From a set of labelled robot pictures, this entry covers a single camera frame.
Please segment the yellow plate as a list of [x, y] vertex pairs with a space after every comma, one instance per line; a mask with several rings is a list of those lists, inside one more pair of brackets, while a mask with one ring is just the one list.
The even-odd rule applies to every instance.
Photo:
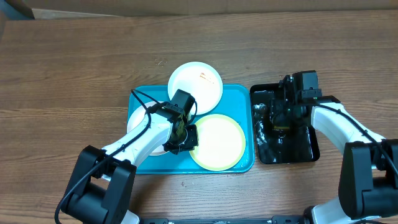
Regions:
[[224, 171], [235, 166], [243, 157], [246, 138], [240, 125], [229, 116], [210, 114], [195, 122], [198, 145], [190, 151], [200, 167]]

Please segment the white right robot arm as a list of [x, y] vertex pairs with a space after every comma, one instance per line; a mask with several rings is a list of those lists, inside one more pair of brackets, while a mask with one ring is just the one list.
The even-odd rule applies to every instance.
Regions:
[[278, 89], [283, 97], [270, 102], [272, 127], [316, 129], [343, 156], [338, 196], [307, 208], [307, 222], [377, 223], [397, 215], [397, 140], [372, 132], [340, 100], [323, 95], [314, 70], [286, 75]]

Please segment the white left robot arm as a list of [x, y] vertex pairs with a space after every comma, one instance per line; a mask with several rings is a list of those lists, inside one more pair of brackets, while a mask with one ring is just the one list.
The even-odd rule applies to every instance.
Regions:
[[177, 90], [171, 101], [145, 107], [144, 119], [116, 142], [98, 149], [86, 146], [78, 156], [66, 191], [58, 203], [61, 212], [82, 223], [140, 223], [129, 211], [137, 168], [159, 146], [179, 154], [198, 146], [194, 97]]

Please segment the green yellow sponge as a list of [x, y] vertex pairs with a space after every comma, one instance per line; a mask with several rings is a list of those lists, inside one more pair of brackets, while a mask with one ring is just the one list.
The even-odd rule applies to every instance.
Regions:
[[290, 129], [290, 126], [288, 124], [282, 123], [282, 124], [273, 124], [273, 129], [277, 131], [286, 131]]

